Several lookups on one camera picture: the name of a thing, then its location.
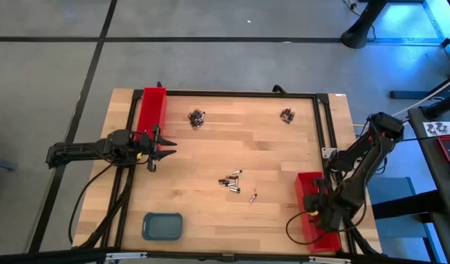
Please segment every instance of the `gray floor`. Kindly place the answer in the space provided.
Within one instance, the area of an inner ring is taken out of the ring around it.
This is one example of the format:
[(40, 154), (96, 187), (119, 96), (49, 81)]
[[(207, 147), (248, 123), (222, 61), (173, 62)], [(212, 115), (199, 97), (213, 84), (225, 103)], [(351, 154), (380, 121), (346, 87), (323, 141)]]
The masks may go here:
[[(448, 4), (428, 2), (450, 34)], [(96, 37), (108, 6), (109, 0), (0, 0), (0, 36)], [(339, 0), (119, 0), (108, 35), (339, 37), (355, 20)], [(379, 38), (436, 38), (420, 4), (389, 4), (375, 28)], [(47, 148), (64, 138), (94, 49), (94, 43), (0, 43), (0, 157), (19, 165), (16, 172), (0, 170), (0, 254), (25, 250), (51, 176)], [(161, 81), (172, 89), (269, 91), (280, 84), (292, 92), (345, 93), (360, 124), (369, 113), (394, 113), (415, 102), (390, 100), (388, 91), (431, 89), (449, 70), (449, 58), (434, 45), (106, 43), (75, 140), (99, 137), (113, 88)], [(70, 247), (67, 223), (90, 166), (67, 167), (42, 250)], [(411, 176), (416, 192), (435, 187), (416, 142), (396, 147), (384, 175)], [(409, 241), (383, 250), (426, 258)]]

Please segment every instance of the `sticker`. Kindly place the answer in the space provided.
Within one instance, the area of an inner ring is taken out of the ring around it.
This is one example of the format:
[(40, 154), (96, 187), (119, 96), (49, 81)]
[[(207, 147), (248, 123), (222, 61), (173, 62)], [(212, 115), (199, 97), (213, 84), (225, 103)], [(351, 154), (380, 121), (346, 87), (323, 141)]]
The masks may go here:
[(424, 122), (427, 136), (450, 135), (450, 122)]

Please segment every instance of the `wooden tabletop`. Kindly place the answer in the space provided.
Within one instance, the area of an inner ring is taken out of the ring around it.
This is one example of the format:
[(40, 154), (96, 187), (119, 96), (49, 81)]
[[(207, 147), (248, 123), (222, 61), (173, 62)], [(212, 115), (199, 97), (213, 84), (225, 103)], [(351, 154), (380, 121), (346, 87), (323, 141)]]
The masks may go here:
[[(132, 93), (132, 89), (113, 91), (102, 138), (125, 128)], [(355, 140), (347, 99), (345, 95), (329, 95), (329, 98), (338, 147), (344, 149)], [(279, 115), (289, 107), (295, 112), (295, 118), (286, 124)], [(207, 113), (205, 124), (199, 130), (193, 130), (188, 123), (187, 115), (194, 109)], [(322, 106), (320, 110), (326, 145), (329, 145)], [(297, 173), (322, 170), (311, 100), (168, 96), (163, 136), (177, 143), (176, 147), (170, 147), (177, 153), (158, 162), (156, 173), (148, 172), (145, 166), (136, 167), (123, 249), (309, 253), (306, 246), (297, 245), (286, 236), (285, 224), (299, 211), (294, 188)], [(105, 161), (96, 161), (92, 176), (105, 166)], [(243, 170), (240, 194), (218, 185), (218, 179), (239, 169)], [(115, 170), (109, 169), (88, 188), (74, 245), (84, 242), (105, 216)], [(254, 193), (258, 196), (249, 203)], [(366, 217), (359, 230), (380, 252), (369, 199), (367, 204)], [(181, 238), (174, 242), (145, 241), (141, 228), (148, 212), (181, 213), (184, 218)], [(116, 228), (111, 228), (109, 245), (114, 244), (115, 232)], [(305, 241), (299, 221), (293, 222), (290, 232), (296, 240)], [(341, 241), (347, 251), (345, 234), (341, 234)]]

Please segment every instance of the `red block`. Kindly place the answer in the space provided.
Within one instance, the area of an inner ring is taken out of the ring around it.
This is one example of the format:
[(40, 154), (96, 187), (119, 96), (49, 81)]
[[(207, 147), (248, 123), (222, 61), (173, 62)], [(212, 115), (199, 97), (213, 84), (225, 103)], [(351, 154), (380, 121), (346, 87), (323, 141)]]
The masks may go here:
[(166, 89), (158, 87), (145, 87), (142, 105), (137, 124), (137, 132), (147, 132), (153, 137), (153, 126), (159, 125), (161, 133), (165, 126)]
[[(298, 207), (300, 211), (305, 210), (303, 206), (303, 196), (308, 194), (318, 194), (318, 187), (313, 186), (313, 179), (323, 179), (322, 172), (301, 172), (295, 180), (295, 193), (297, 194)], [(316, 227), (314, 222), (319, 220), (318, 216), (310, 216), (304, 213), (300, 216), (303, 237), (305, 241), (317, 239), (325, 231)], [(318, 242), (308, 245), (310, 252), (336, 252), (341, 249), (339, 234), (332, 232), (324, 235)]]

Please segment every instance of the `concrete floor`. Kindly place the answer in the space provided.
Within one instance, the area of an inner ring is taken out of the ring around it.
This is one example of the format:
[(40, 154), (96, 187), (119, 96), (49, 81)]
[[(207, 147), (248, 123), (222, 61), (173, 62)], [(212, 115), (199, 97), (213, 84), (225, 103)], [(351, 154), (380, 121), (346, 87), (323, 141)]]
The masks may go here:
[[(109, 2), (0, 0), (0, 36), (97, 37)], [(428, 3), (449, 36), (448, 4)], [(339, 37), (356, 19), (338, 0), (124, 0), (108, 36)], [(389, 4), (375, 28), (378, 38), (437, 37), (420, 4)], [(95, 43), (0, 43), (0, 157), (19, 166), (0, 170), (0, 254), (25, 251), (51, 176), (47, 148), (64, 138), (94, 49)], [(172, 89), (269, 91), (280, 84), (289, 92), (345, 93), (360, 124), (372, 112), (394, 113), (415, 102), (390, 100), (388, 91), (429, 90), (449, 70), (436, 45), (106, 43), (75, 141), (98, 139), (113, 88), (161, 81)], [(67, 167), (42, 250), (70, 248), (67, 223), (90, 169), (89, 162)], [(395, 149), (384, 176), (411, 176), (416, 192), (435, 188), (416, 142)], [(397, 245), (383, 250), (426, 260), (422, 244)]]

